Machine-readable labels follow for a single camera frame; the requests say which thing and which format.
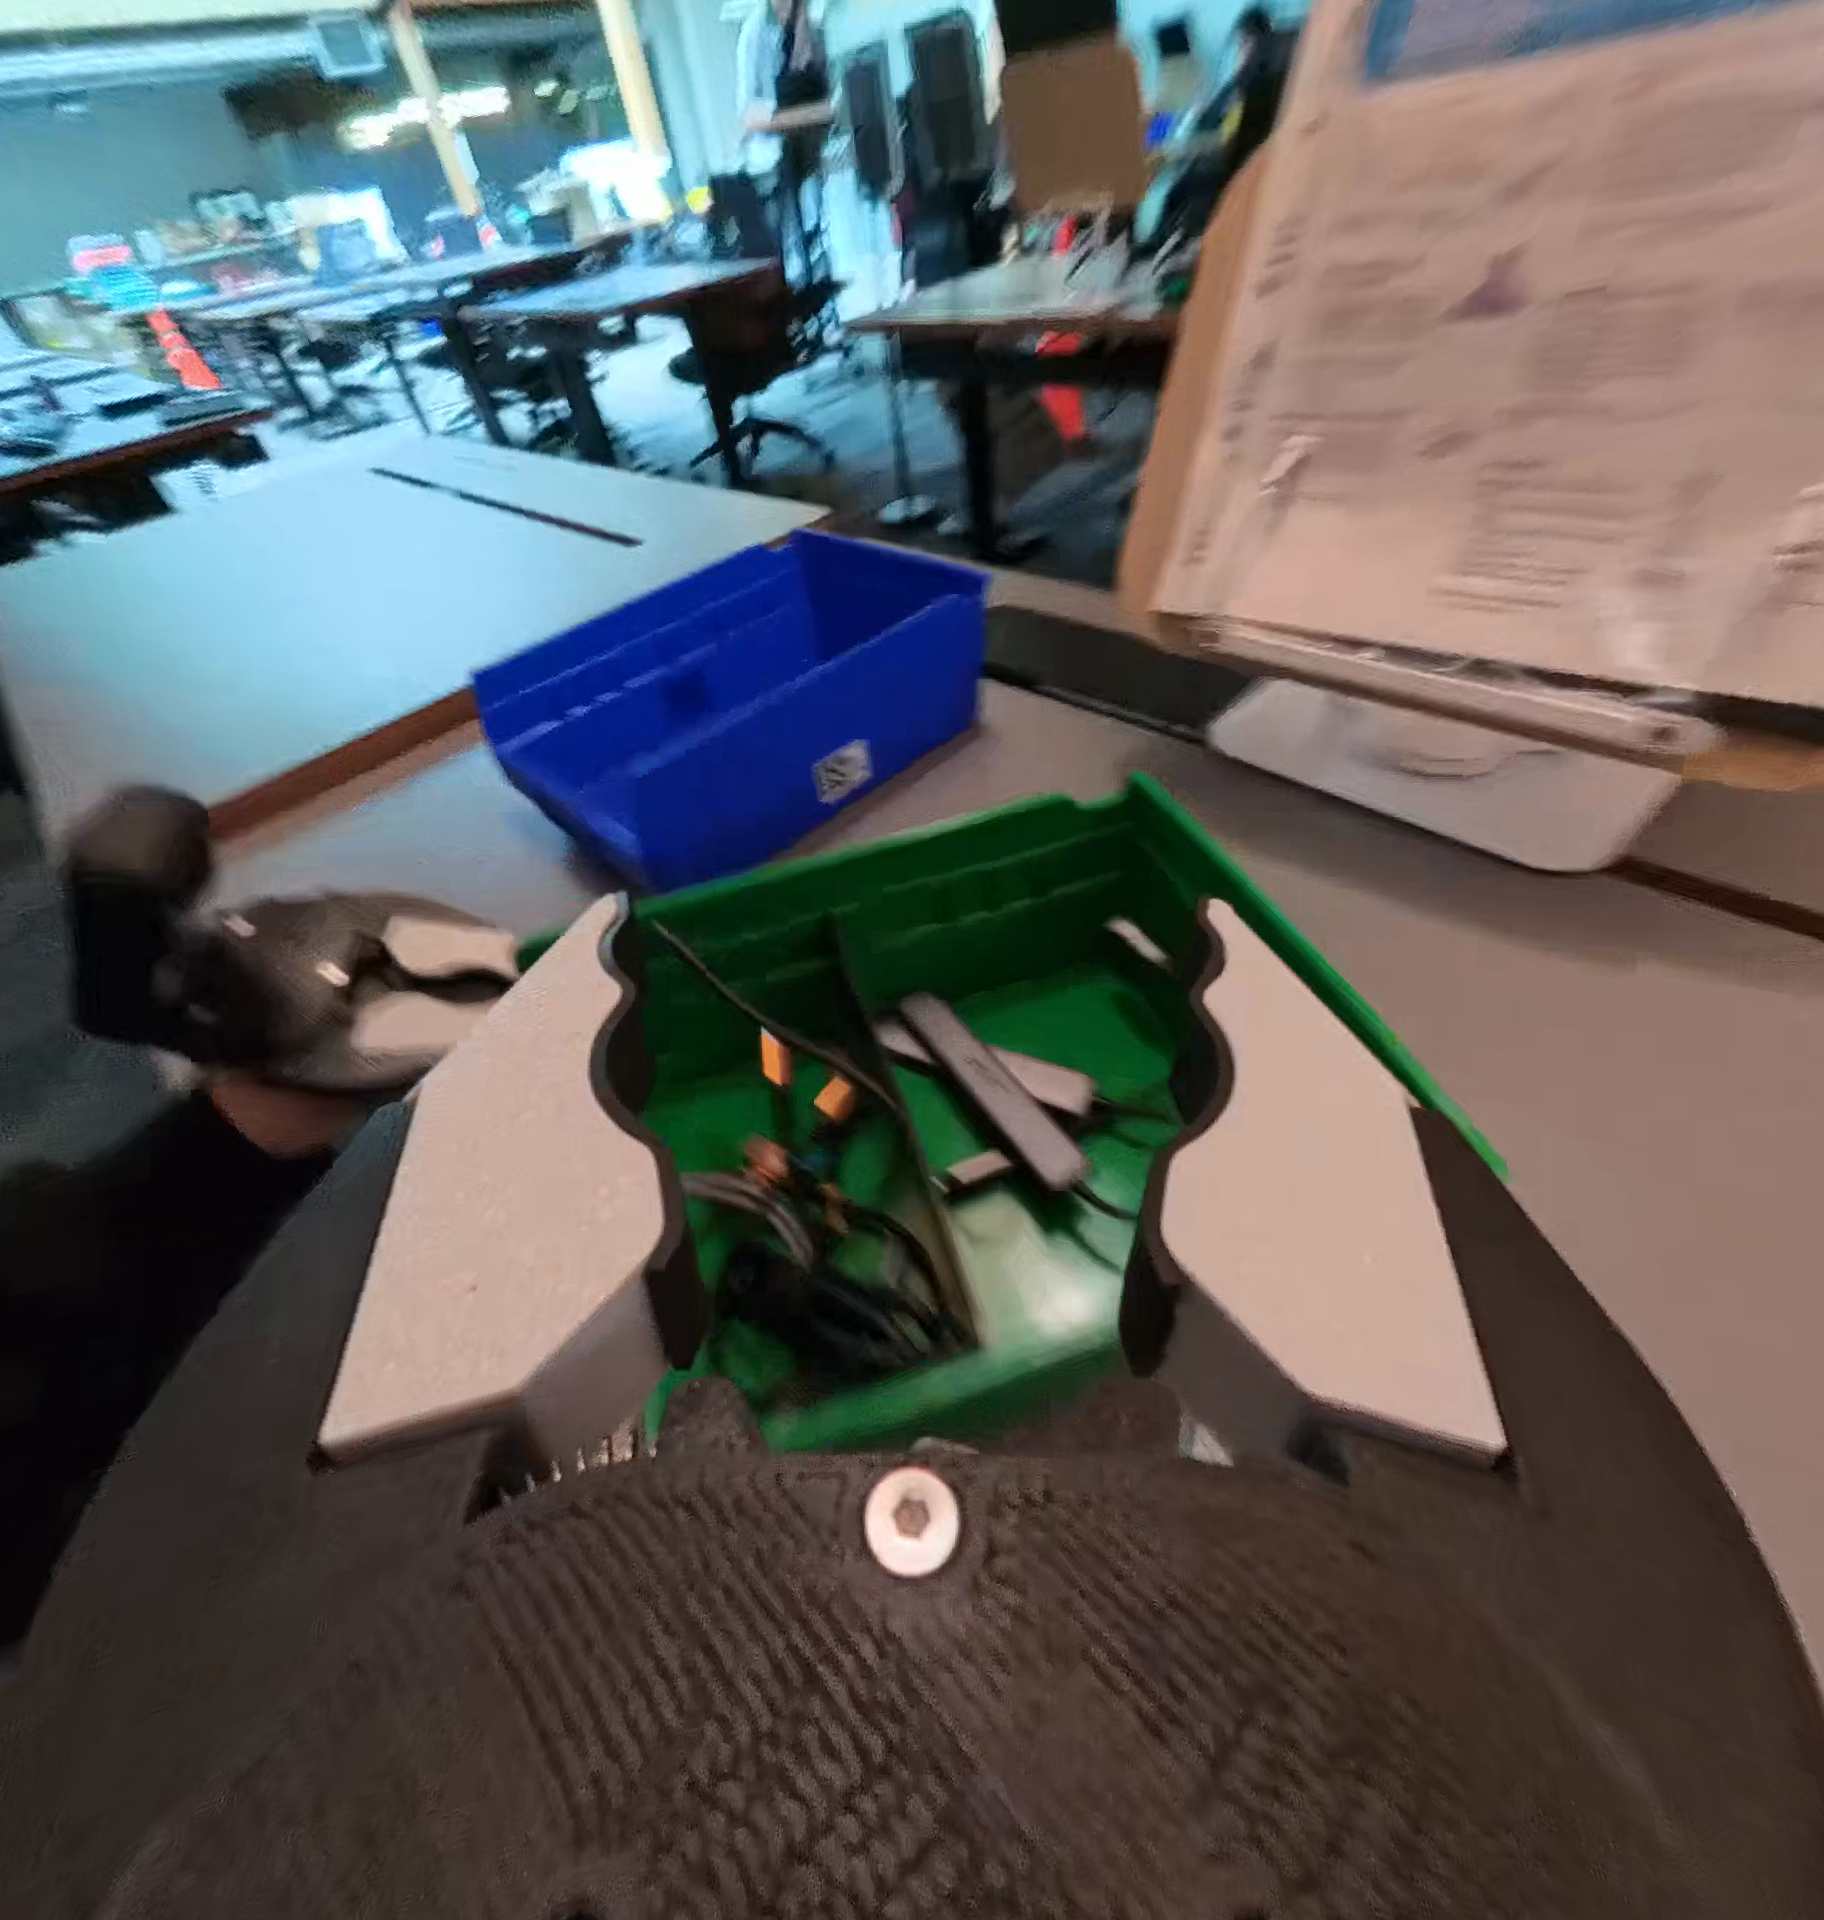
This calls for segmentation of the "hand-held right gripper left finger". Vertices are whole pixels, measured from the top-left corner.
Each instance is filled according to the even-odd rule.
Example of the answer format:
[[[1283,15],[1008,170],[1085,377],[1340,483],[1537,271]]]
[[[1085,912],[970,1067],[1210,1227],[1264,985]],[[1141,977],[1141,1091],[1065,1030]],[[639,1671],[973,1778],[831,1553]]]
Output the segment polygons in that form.
[[[697,1355],[710,1293],[645,1127],[641,935],[627,893],[595,900],[409,1098],[320,1417],[331,1471],[449,1438],[585,1471]]]

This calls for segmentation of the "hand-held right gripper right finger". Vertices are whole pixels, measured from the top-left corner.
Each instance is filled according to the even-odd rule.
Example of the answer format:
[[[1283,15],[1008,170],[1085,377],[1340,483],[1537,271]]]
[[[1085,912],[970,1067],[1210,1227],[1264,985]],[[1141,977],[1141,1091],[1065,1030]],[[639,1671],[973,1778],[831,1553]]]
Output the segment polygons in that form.
[[[1119,1293],[1131,1373],[1229,1458],[1366,1437],[1507,1454],[1418,1102],[1229,900],[1196,912],[1178,1136],[1155,1154]]]

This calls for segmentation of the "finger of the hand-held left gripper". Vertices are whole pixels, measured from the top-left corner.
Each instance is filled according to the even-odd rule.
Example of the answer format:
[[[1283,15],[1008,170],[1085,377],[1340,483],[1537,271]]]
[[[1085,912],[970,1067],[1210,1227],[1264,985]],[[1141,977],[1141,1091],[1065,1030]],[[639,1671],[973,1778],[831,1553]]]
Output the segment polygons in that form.
[[[458,985],[462,979],[518,979],[515,932],[483,920],[431,920],[395,915],[380,929],[380,950],[395,970],[421,985]]]
[[[494,1014],[501,995],[387,988],[365,999],[349,1027],[357,1064],[436,1064]]]

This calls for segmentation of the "green plastic bin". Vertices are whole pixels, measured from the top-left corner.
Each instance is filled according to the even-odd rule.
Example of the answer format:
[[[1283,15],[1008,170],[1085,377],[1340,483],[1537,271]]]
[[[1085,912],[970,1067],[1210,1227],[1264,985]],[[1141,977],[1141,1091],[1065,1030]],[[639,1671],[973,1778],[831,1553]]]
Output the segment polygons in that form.
[[[1505,1175],[1382,1011],[1161,780],[992,807],[633,900],[655,1055],[645,1127],[678,1168],[710,1293],[710,1331],[672,1377],[733,1379],[778,1448],[874,1452],[979,1442],[1124,1373],[1140,1219],[1040,1192],[939,1074],[895,1061],[979,1314],[979,1349],[958,1345],[904,1210],[890,1124],[836,1033],[823,915],[847,920],[874,1024],[932,993],[979,1042],[1089,1074],[1092,1118],[1057,1118],[1092,1189],[1141,1206],[1181,1127],[1174,1074],[1208,900],[1229,900],[1393,1070],[1424,1112],[1424,1159],[1451,1140]],[[1451,1260],[1470,1306],[1468,1260]]]

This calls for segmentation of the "grey USB hub with cable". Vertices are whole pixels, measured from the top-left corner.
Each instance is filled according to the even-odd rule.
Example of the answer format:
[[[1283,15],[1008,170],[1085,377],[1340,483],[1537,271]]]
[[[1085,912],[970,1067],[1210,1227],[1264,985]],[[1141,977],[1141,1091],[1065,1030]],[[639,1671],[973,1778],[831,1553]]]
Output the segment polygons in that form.
[[[1140,1206],[1119,1206],[1092,1189],[1092,1162],[1080,1140],[1061,1127],[1021,1076],[932,993],[899,999],[899,1024],[917,1036],[928,1061],[966,1098],[968,1107],[1000,1137],[1008,1159],[1049,1194],[1075,1197],[1116,1223],[1140,1219]]]

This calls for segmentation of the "large blue plastic bin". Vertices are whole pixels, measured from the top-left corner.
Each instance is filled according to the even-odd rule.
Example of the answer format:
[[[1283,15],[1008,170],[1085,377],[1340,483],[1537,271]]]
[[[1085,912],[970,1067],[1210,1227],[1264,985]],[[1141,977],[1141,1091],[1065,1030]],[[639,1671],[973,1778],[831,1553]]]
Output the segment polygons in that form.
[[[501,772],[637,891],[740,873],[973,730],[990,577],[801,531],[472,675]]]

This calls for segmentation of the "person's left forearm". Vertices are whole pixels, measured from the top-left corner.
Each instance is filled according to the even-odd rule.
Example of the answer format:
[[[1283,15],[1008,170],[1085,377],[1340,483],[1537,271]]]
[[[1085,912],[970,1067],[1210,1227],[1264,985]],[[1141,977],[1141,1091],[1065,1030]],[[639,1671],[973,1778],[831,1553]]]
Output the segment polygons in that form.
[[[336,1152],[276,1159],[193,1087],[0,1177],[0,1655],[125,1437]]]

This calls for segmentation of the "person's left hand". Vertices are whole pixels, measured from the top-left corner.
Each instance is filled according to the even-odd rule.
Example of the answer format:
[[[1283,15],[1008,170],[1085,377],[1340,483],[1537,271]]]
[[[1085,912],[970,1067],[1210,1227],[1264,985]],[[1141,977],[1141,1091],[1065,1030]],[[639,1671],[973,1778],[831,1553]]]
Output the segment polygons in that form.
[[[221,1118],[276,1159],[305,1159],[342,1152],[395,1094],[349,1094],[269,1083],[253,1074],[206,1078],[206,1102]]]

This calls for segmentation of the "silver USB hub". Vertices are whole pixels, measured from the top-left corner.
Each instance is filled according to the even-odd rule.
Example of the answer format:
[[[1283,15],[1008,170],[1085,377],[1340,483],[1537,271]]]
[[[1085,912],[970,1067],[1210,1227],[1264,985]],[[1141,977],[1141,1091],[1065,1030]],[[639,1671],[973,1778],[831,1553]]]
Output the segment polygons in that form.
[[[890,1061],[923,1070],[928,1076],[939,1074],[939,1064],[932,1057],[928,1044],[908,1027],[904,1027],[904,1021],[878,1021],[874,1039]],[[985,1049],[1049,1112],[1068,1124],[1092,1118],[1097,1103],[1097,1086],[1089,1074],[1006,1044],[986,1042]]]

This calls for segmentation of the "black bin divider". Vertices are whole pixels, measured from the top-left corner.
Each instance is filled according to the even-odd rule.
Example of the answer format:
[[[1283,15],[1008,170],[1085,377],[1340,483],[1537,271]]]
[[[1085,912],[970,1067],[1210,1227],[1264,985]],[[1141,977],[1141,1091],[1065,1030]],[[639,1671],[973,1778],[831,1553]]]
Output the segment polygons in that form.
[[[979,1349],[979,1314],[958,1254],[950,1204],[937,1185],[937,1171],[928,1159],[923,1137],[916,1127],[916,1112],[899,1087],[896,1064],[874,1036],[874,1011],[865,999],[860,967],[852,961],[852,941],[845,915],[823,915],[824,956],[836,973],[836,1033],[852,1067],[864,1070],[874,1087],[885,1118],[895,1136],[895,1157],[899,1165],[904,1210],[908,1224],[920,1233],[920,1244],[934,1261],[934,1295],[946,1308],[957,1341],[966,1352]]]

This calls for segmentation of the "black office chair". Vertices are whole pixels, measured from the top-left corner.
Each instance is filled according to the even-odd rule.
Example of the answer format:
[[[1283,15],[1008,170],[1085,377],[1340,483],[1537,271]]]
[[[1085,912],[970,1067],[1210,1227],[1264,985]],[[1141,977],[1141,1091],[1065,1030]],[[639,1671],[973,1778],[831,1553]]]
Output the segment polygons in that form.
[[[713,423],[710,443],[688,455],[686,467],[717,462],[727,483],[740,486],[766,439],[791,439],[831,472],[837,455],[824,438],[761,414],[754,399],[831,349],[836,305],[847,281],[831,272],[823,233],[813,229],[804,278],[785,277],[775,214],[754,176],[717,173],[708,192],[713,260],[754,268],[754,277],[720,281],[682,307],[688,346],[668,364],[668,373],[704,395]]]

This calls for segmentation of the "wooden background table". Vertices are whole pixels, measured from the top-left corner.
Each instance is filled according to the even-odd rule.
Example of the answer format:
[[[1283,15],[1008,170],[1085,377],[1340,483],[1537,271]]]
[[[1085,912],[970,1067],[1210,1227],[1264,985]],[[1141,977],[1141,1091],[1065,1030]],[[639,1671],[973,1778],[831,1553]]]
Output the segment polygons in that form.
[[[1024,555],[1000,518],[997,390],[1047,388],[1155,395],[1181,329],[1181,305],[1147,277],[1097,288],[1068,254],[1030,254],[847,321],[881,337],[896,375],[957,395],[963,543],[985,564]]]

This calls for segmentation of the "white printed instruction sheet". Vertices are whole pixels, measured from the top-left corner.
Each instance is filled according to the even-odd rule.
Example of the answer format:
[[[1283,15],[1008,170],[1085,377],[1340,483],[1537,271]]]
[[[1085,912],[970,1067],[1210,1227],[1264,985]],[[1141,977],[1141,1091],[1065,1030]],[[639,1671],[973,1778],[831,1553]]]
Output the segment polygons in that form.
[[[1155,609],[1824,709],[1824,4],[1363,81],[1315,4]]]

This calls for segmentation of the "black portrait monitor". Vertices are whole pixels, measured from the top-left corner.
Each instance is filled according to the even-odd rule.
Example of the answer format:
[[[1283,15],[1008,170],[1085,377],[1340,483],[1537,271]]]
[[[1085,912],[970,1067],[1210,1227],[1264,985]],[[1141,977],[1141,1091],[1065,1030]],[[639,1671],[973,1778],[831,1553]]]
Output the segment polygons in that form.
[[[908,127],[920,180],[990,173],[990,112],[979,30],[966,10],[934,11],[904,30]]]
[[[890,51],[881,41],[855,46],[837,70],[837,101],[851,132],[851,162],[860,190],[890,202],[899,190],[899,112],[890,90]]]

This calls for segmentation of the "blue header instruction sheet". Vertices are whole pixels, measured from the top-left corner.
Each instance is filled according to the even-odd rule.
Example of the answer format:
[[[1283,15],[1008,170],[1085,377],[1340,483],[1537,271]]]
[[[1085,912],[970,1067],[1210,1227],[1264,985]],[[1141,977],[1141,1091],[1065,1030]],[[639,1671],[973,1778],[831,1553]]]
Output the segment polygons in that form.
[[[1404,83],[1615,36],[1698,29],[1770,4],[1370,4],[1363,81]]]

